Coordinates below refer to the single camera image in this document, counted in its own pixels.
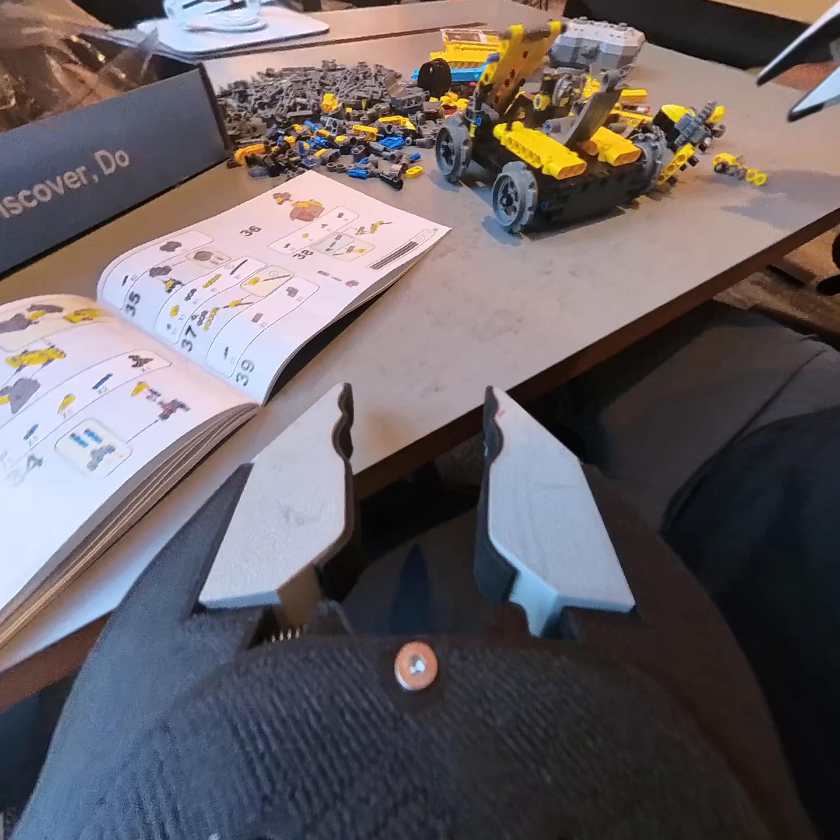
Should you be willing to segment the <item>pile of dark grey bricks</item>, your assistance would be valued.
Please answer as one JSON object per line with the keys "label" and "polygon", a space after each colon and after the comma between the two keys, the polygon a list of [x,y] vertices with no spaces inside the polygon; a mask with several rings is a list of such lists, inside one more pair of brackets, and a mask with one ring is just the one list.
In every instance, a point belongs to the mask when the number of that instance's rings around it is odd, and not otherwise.
{"label": "pile of dark grey bricks", "polygon": [[217,93],[233,145],[227,168],[262,179],[318,170],[395,190],[423,173],[421,149],[468,102],[449,82],[429,92],[381,64],[333,59],[269,68]]}

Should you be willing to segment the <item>yellow gear brick subassembly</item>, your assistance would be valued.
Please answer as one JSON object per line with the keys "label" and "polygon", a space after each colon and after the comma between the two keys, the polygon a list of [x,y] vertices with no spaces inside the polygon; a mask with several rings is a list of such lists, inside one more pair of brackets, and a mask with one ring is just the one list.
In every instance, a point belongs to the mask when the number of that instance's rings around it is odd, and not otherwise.
{"label": "yellow gear brick subassembly", "polygon": [[657,112],[652,126],[665,136],[666,149],[671,153],[655,183],[657,189],[675,186],[679,175],[695,167],[700,157],[709,151],[712,142],[727,130],[723,123],[726,109],[715,101],[695,110],[677,104],[666,104]]}

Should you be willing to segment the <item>grey brick battery hub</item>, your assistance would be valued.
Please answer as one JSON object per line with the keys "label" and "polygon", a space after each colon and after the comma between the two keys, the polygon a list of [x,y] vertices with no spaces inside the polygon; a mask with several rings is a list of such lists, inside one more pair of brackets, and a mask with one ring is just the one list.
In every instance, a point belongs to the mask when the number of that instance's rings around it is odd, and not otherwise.
{"label": "grey brick battery hub", "polygon": [[549,49],[552,68],[628,72],[647,38],[626,23],[612,24],[588,17],[563,17],[561,31]]}

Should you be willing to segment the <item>small yellow grey axle assembly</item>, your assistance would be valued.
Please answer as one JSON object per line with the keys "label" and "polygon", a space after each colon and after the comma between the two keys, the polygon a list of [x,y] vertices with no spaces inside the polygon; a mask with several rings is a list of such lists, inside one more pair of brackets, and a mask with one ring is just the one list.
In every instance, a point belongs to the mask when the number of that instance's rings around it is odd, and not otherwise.
{"label": "small yellow grey axle assembly", "polygon": [[716,174],[753,186],[762,186],[769,180],[769,175],[747,165],[742,155],[719,153],[712,160],[712,169]]}

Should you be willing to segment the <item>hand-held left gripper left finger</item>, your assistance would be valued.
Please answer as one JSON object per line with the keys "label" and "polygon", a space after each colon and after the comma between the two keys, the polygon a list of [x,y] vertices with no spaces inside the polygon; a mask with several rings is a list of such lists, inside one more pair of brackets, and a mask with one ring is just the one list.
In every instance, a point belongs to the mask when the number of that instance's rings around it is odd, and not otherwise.
{"label": "hand-held left gripper left finger", "polygon": [[352,386],[340,383],[248,464],[249,471],[199,602],[267,606],[302,625],[339,601],[361,571],[350,465]]}

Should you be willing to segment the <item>sticker sheet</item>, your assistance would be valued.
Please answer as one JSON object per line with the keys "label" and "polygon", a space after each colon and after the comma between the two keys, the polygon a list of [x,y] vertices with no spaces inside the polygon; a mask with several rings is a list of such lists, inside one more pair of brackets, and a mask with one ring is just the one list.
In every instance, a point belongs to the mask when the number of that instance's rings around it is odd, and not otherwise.
{"label": "sticker sheet", "polygon": [[497,51],[501,37],[500,33],[493,29],[480,27],[454,27],[441,28],[440,34],[446,49],[464,50],[488,50]]}

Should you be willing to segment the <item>grey desk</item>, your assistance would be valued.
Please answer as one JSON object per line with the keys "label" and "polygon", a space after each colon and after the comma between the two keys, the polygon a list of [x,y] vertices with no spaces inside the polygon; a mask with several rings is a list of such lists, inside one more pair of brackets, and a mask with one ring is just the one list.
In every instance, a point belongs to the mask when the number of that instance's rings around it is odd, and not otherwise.
{"label": "grey desk", "polygon": [[2,690],[26,696],[76,669],[168,538],[330,387],[352,384],[352,468],[368,497],[477,433],[487,385],[528,402],[838,224],[838,107],[787,122],[800,92],[653,45],[636,71],[659,102],[724,104],[722,145],[768,172],[767,187],[703,163],[670,195],[536,238],[501,233],[483,185],[428,171],[380,191],[451,233],[2,648]]}

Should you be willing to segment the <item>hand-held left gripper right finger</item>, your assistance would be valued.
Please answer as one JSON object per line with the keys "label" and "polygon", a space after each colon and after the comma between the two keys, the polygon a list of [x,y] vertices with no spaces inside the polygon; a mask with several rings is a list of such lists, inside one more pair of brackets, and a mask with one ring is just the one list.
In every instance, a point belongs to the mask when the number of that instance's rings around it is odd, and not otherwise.
{"label": "hand-held left gripper right finger", "polygon": [[636,600],[580,460],[500,388],[486,389],[474,575],[494,604],[559,637],[564,612],[627,615]]}

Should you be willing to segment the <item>pile of yellow beam bricks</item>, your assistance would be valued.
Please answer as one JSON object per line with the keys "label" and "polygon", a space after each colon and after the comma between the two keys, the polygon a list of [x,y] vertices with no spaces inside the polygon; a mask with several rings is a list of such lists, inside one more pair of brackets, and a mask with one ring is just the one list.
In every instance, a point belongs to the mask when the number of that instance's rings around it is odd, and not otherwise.
{"label": "pile of yellow beam bricks", "polygon": [[[496,51],[490,52],[488,50],[459,51],[444,49],[431,53],[428,60],[440,57],[456,67],[488,66],[490,58],[496,53]],[[549,58],[544,57],[526,79],[526,82],[531,85],[539,85],[538,89],[532,91],[534,98],[540,93],[551,96],[558,117],[572,118],[577,117],[584,106],[605,86],[602,81],[602,74],[606,71],[602,70],[591,74],[587,70],[552,68]],[[477,83],[456,84],[453,82],[448,93],[466,98]],[[648,91],[646,89],[630,88],[622,85],[619,98],[612,106],[614,116],[607,121],[620,125],[618,132],[624,131],[628,124],[636,126],[646,121],[650,111],[647,99]]]}

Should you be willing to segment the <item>yellow black brick vehicle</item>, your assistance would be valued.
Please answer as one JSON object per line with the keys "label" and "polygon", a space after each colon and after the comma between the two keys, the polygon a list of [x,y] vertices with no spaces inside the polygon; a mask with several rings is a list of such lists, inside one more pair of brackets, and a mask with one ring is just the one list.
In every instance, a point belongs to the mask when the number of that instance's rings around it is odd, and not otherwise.
{"label": "yellow black brick vehicle", "polygon": [[510,233],[609,214],[650,192],[665,168],[662,129],[607,127],[623,92],[619,72],[604,70],[582,100],[585,72],[543,63],[563,32],[559,20],[500,32],[465,109],[437,133],[441,175],[457,183],[472,164],[494,175],[493,214]]}

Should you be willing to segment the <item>dark blue cardboard box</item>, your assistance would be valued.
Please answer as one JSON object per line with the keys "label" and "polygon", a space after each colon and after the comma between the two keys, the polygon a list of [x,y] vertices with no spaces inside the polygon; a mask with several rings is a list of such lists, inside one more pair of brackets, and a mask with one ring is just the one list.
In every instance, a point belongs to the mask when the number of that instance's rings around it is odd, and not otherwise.
{"label": "dark blue cardboard box", "polygon": [[2,133],[1,271],[41,257],[222,163],[229,140],[202,65]]}

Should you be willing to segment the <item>wooden board sign stand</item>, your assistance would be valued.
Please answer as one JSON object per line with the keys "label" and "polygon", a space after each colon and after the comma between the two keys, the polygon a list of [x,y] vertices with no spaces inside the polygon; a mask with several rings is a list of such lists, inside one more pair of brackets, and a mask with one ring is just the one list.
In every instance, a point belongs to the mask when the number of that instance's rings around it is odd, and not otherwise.
{"label": "wooden board sign stand", "polygon": [[329,26],[284,6],[260,1],[163,2],[164,15],[134,26],[154,35],[159,47],[178,56],[207,58],[304,36]]}

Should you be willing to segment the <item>instruction booklet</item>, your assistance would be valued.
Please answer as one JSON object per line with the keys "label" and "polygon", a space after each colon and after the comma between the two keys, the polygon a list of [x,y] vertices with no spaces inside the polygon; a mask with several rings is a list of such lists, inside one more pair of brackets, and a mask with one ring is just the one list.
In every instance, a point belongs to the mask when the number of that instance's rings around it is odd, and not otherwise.
{"label": "instruction booklet", "polygon": [[2,645],[450,227],[310,171],[2,306]]}

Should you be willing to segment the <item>blue brick separator tool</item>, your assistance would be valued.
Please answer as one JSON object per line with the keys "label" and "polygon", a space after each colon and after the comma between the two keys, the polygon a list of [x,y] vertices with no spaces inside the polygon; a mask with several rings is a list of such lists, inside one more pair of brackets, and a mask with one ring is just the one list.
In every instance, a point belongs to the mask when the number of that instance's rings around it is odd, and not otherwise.
{"label": "blue brick separator tool", "polygon": [[[486,65],[480,66],[465,66],[465,67],[457,67],[455,65],[450,65],[451,68],[451,75],[452,75],[452,83],[474,83],[477,82],[482,73],[484,72]],[[411,79],[416,81],[416,73],[417,70],[414,70]]]}

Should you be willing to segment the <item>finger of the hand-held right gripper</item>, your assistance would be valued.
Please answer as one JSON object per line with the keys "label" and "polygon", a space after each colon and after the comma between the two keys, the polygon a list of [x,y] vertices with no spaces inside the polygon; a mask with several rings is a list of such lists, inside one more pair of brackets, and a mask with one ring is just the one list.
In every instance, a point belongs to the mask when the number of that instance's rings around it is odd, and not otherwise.
{"label": "finger of the hand-held right gripper", "polygon": [[839,7],[830,7],[761,69],[757,85],[762,86],[809,59],[823,60],[826,56],[834,56],[832,45],[838,39]]}
{"label": "finger of the hand-held right gripper", "polygon": [[838,103],[839,79],[823,79],[789,110],[787,120],[792,123]]}

